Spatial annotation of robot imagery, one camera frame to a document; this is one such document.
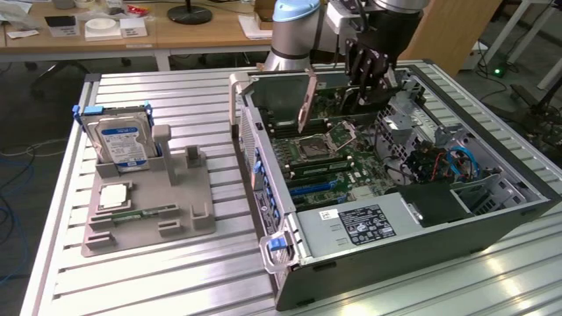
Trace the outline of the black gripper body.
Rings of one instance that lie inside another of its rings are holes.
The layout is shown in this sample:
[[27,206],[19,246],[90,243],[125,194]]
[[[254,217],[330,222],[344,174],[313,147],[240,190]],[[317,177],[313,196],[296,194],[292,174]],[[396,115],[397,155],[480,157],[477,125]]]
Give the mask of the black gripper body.
[[378,57],[386,56],[388,62],[394,65],[410,42],[421,17],[423,11],[373,11],[366,19],[368,29],[356,35],[358,50],[374,51]]

